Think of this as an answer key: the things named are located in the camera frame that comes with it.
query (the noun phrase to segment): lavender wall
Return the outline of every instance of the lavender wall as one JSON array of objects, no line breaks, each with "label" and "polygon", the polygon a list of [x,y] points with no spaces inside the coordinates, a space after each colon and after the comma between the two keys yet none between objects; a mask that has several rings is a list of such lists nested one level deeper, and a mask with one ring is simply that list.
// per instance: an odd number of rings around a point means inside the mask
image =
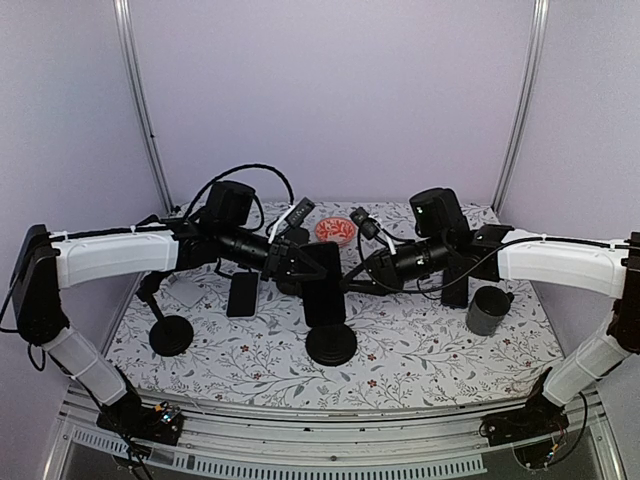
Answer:
[{"label": "lavender wall", "polygon": [[[24,232],[130,224],[158,210],[109,1],[0,2],[0,289]],[[72,321],[100,343],[123,279],[70,290]],[[5,326],[14,324],[13,315]],[[0,335],[0,477],[41,472],[67,380],[37,373],[25,343]]]},{"label": "lavender wall", "polygon": [[[522,150],[502,219],[534,231],[625,238],[640,229],[640,4],[552,2]],[[611,302],[540,285],[566,352]],[[599,384],[630,479],[640,478],[640,362]]]},{"label": "lavender wall", "polygon": [[[176,201],[245,162],[299,194],[491,199],[513,123],[531,0],[131,2]],[[264,198],[277,179],[243,174]]]}]

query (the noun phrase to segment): table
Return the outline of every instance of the table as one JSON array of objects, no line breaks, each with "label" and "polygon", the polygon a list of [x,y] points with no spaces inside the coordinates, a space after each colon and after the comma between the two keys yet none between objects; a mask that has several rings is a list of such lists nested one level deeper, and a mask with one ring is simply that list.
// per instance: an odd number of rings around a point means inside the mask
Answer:
[{"label": "table", "polygon": [[[415,236],[405,203],[319,203],[304,226],[312,231],[320,219],[346,217],[360,205],[394,234]],[[269,223],[285,204],[264,207]],[[466,205],[463,211],[471,228],[498,223],[489,207]],[[253,212],[249,225],[257,219]],[[355,242],[341,249],[341,257],[343,272],[358,263]],[[231,272],[233,265],[223,262],[223,270]],[[196,306],[185,308],[166,287],[156,297],[165,314],[176,313],[192,323],[195,338],[188,351],[163,358],[151,350],[148,331],[155,319],[137,298],[108,351],[107,358],[144,389],[274,407],[424,408],[523,397],[544,369],[562,359],[549,320],[526,281],[498,285],[515,299],[493,337],[469,332],[466,310],[443,307],[420,295],[349,293],[347,324],[356,332],[358,351],[347,364],[332,368],[306,355],[309,329],[301,301],[281,294],[274,282],[261,285],[256,318],[230,320],[224,314],[229,280],[214,274],[211,265],[179,275],[206,291]],[[472,279],[470,295],[485,284]]]}]

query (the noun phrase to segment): black smartphone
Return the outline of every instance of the black smartphone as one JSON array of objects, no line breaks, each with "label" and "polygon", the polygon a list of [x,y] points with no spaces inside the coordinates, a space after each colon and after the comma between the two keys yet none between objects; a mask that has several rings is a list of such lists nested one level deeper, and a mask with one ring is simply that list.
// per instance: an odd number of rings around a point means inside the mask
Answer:
[{"label": "black smartphone", "polygon": [[254,272],[238,272],[231,277],[228,318],[253,318],[258,305],[260,275]]},{"label": "black smartphone", "polygon": [[312,243],[300,247],[327,270],[322,280],[301,282],[304,317],[309,327],[344,323],[347,318],[344,292],[340,288],[342,267],[340,247],[335,242]]}]

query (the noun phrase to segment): black disc base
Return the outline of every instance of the black disc base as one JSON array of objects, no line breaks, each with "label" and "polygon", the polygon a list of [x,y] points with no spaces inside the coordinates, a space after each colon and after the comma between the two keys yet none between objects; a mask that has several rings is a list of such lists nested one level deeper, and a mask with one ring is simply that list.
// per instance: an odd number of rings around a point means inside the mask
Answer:
[{"label": "black disc base", "polygon": [[326,367],[337,367],[353,358],[358,349],[356,334],[344,323],[315,327],[305,342],[311,359]]},{"label": "black disc base", "polygon": [[156,322],[149,332],[149,345],[162,357],[184,353],[193,340],[193,327],[186,318],[169,315]]}]

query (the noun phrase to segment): gray mug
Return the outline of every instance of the gray mug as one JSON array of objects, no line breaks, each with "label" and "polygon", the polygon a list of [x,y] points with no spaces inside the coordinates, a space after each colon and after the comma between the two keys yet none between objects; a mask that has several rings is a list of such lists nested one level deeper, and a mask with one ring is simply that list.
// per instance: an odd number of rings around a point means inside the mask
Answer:
[{"label": "gray mug", "polygon": [[467,327],[476,335],[489,337],[511,309],[513,293],[496,287],[481,287],[473,296],[467,312]]}]

